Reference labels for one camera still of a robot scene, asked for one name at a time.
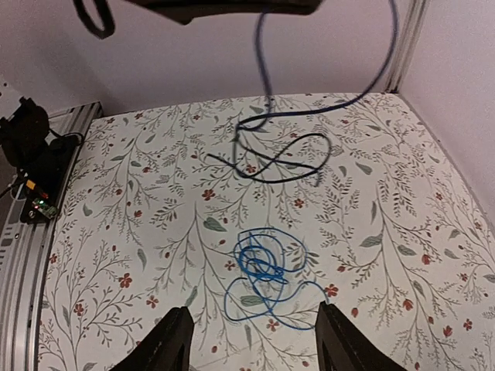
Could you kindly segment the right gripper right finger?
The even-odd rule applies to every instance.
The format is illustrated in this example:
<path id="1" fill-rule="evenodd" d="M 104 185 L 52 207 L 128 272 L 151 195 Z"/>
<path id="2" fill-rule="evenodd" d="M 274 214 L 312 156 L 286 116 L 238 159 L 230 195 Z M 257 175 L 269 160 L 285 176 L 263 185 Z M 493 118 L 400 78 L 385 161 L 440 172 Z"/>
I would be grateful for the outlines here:
<path id="1" fill-rule="evenodd" d="M 315 330 L 321 371 L 405 371 L 375 347 L 334 304 L 319 304 Z"/>

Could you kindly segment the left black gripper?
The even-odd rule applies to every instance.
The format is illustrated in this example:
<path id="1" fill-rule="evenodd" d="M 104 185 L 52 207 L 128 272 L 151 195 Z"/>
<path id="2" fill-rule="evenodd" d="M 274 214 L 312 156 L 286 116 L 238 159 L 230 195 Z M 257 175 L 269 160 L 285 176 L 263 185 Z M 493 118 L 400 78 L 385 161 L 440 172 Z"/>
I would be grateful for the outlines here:
<path id="1" fill-rule="evenodd" d="M 135 0 L 130 3 L 181 25 L 187 25 L 198 18 L 237 13 L 311 15 L 323 2 L 321 0 Z"/>

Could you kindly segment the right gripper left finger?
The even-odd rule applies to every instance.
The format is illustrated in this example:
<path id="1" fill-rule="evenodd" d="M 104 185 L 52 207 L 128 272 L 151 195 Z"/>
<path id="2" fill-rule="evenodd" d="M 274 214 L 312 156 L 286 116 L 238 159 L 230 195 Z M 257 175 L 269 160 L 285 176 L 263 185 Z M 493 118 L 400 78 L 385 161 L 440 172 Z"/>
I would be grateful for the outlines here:
<path id="1" fill-rule="evenodd" d="M 189 309 L 174 307 L 111 371 L 187 371 L 193 331 Z"/>

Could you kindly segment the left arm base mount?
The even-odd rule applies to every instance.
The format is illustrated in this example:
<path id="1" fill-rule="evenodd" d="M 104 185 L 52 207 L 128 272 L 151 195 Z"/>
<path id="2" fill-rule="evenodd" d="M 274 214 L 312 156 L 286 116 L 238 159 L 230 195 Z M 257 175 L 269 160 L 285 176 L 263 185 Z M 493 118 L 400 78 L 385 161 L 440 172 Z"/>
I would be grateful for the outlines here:
<path id="1" fill-rule="evenodd" d="M 18 173 L 12 186 L 26 196 L 20 222 L 47 223 L 56 217 L 73 154 L 83 141 L 81 133 L 56 133 L 46 111 L 30 98 L 20 97 L 14 113 L 1 119 L 1 148 Z"/>

